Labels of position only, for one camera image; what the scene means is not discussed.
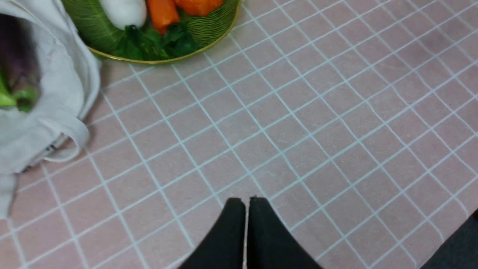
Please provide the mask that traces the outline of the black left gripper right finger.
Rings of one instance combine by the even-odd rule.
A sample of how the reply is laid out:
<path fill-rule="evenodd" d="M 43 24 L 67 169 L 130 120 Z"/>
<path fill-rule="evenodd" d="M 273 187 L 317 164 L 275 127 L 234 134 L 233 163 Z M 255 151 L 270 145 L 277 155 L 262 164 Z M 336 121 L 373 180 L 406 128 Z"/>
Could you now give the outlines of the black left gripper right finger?
<path fill-rule="evenodd" d="M 263 197 L 250 197 L 246 239 L 248 269 L 320 269 Z"/>

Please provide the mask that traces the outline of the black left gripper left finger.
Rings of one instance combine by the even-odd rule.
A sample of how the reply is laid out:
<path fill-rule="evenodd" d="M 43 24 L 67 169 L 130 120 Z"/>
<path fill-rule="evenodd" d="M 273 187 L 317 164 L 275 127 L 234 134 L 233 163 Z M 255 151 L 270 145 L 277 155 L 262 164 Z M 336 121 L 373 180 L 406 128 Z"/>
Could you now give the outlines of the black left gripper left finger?
<path fill-rule="evenodd" d="M 227 199 L 220 216 L 180 269 L 242 269 L 246 206 Z"/>

